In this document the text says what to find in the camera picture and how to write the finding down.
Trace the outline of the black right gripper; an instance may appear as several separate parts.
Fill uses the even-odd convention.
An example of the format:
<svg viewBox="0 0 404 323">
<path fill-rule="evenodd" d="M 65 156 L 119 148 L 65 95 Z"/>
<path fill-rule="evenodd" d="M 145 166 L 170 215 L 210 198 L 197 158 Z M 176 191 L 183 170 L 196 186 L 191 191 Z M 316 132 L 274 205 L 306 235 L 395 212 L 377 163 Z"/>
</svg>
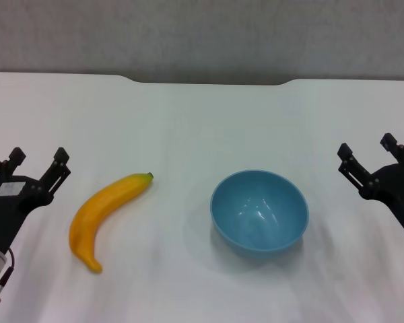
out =
<svg viewBox="0 0 404 323">
<path fill-rule="evenodd" d="M 380 144 L 398 164 L 382 167 L 370 174 L 354 157 L 347 143 L 342 143 L 337 155 L 339 171 L 359 190 L 363 199 L 385 204 L 404 229 L 404 145 L 398 144 L 391 133 L 385 133 Z"/>
</svg>

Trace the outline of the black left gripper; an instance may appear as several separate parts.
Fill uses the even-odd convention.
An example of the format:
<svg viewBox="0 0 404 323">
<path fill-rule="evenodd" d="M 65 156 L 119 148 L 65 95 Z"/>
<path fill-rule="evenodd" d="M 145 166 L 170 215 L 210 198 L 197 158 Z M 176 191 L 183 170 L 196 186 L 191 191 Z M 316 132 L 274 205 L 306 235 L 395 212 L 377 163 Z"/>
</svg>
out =
<svg viewBox="0 0 404 323">
<path fill-rule="evenodd" d="M 67 167 L 69 155 L 62 147 L 57 149 L 52 164 L 40 180 L 13 175 L 25 158 L 24 152 L 15 147 L 8 159 L 0 161 L 0 188 L 4 184 L 23 184 L 17 195 L 0 195 L 0 250 L 9 249 L 28 214 L 38 207 L 49 205 L 70 175 Z"/>
</svg>

